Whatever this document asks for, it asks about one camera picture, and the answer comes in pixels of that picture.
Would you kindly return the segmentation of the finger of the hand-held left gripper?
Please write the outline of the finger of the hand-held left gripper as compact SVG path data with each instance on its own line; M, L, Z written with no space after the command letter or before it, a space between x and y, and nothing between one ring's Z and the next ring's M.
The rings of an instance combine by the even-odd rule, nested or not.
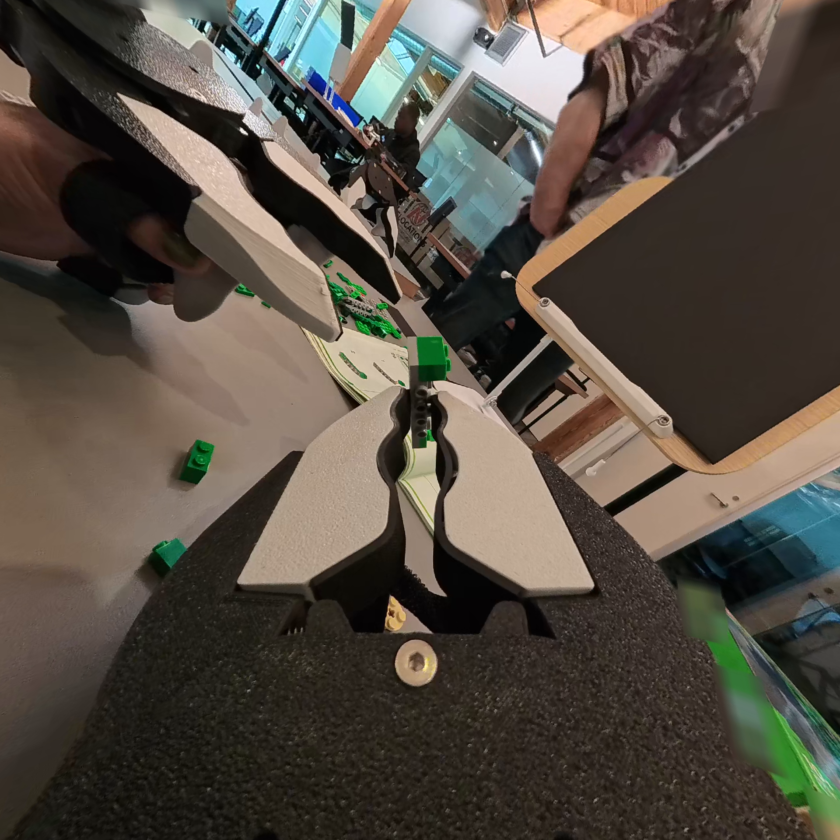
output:
M124 94L119 98L199 190L184 235L213 265L201 276L175 273L175 315L186 322L203 320L242 284L322 340L336 340L340 322L321 269L257 203L228 157L151 105Z
M276 140L246 141L246 172L259 205L283 227L307 230L383 298L402 297L390 260L337 194Z

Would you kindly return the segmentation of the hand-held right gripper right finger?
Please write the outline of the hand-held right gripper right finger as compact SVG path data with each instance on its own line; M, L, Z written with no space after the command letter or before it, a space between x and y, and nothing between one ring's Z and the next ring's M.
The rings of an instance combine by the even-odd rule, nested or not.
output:
M595 582L531 450L452 392L439 426L435 538L444 554L513 596L583 595Z

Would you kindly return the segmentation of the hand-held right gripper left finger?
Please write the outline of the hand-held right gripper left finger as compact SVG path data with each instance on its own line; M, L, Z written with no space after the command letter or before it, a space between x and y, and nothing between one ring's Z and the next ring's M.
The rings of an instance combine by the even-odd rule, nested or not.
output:
M396 480L407 431L408 392L397 385L321 432L294 468L238 587L309 602L386 599L404 567Z

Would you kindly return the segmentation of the green grey brick assembly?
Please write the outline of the green grey brick assembly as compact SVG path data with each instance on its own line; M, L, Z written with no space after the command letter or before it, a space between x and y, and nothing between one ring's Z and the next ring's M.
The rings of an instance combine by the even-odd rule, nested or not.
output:
M407 346L407 391L411 412L409 432L412 448L421 449L434 440L432 398L437 392L436 384L446 382L451 360L442 337L416 337L413 341Z

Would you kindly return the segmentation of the grey desk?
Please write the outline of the grey desk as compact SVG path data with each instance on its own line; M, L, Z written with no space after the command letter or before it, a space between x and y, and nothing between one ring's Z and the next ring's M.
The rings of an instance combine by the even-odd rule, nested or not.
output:
M66 757L159 582L290 451L355 407L298 326L232 295L184 323L2 255L2 837ZM196 439L215 446L177 479Z

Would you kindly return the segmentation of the person's left hand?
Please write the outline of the person's left hand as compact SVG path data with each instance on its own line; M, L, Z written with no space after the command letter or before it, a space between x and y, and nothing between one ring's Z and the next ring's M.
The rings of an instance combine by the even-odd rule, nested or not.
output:
M183 233L189 201L78 140L30 101L2 97L1 250L56 263L107 298L171 305L174 274L213 262Z

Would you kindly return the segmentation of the white sign red letters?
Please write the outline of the white sign red letters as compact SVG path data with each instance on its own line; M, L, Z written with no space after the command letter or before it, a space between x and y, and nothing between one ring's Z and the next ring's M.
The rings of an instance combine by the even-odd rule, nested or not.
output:
M422 194L409 194L396 208L397 244L407 255L420 246L432 215L432 207Z

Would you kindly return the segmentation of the pile of green bricks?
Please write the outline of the pile of green bricks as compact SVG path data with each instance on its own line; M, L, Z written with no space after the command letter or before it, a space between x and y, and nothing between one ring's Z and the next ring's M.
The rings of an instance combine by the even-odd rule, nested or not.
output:
M334 282L330 275L330 270L335 267L333 263L332 256L325 255L321 270L341 330L354 329L380 339L393 337L399 340L403 333L388 318L389 304L386 301L375 301L368 296L364 287L352 282L339 271L335 274L339 282Z

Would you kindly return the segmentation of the white board stand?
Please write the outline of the white board stand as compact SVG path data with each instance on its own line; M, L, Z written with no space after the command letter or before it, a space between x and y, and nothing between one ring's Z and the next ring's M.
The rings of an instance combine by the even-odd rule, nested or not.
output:
M557 345L541 333L521 350L512 331L500 331L501 335L485 333L474 339L458 357L485 393L482 406L516 427L552 391L550 361Z

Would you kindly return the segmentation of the loose green brick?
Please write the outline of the loose green brick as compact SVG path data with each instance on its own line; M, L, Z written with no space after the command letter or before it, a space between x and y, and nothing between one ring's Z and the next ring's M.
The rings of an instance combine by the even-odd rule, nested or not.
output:
M211 465L215 446L202 439L196 439L188 450L177 479L196 485L205 477Z
M186 546L179 539L168 539L153 546L147 559L148 565L159 578L165 578L186 552Z

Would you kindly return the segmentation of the brick instruction booklet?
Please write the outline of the brick instruction booklet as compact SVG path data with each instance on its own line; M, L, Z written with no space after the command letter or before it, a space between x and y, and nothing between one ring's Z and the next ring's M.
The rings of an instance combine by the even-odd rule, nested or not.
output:
M357 403L363 404L392 386L407 386L409 353L403 346L347 330L335 342L324 342L304 330L331 377ZM411 436L404 441L406 467L398 481L430 534L434 533L434 511L439 492L435 442L415 449Z

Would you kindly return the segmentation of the wooden ceiling beam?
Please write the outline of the wooden ceiling beam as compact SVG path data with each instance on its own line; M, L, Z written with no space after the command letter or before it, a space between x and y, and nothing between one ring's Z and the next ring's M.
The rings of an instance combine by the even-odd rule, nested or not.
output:
M372 21L351 54L349 67L342 82L338 85L338 93L343 100L350 102L359 90L373 67L375 59L381 55L410 3L411 1L380 2Z

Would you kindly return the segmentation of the wood-framed black board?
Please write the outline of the wood-framed black board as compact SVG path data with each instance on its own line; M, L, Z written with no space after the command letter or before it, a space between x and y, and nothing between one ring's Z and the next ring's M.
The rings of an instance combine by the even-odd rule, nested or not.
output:
M720 475L838 416L838 105L761 113L624 187L518 298L674 465Z

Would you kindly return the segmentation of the wall air vent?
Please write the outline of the wall air vent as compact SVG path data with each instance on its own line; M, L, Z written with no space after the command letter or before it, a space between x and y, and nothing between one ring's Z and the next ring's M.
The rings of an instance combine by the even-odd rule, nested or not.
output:
M529 31L526 28L507 21L496 33L487 48L487 57L499 65L505 66L522 41L527 37L528 33Z

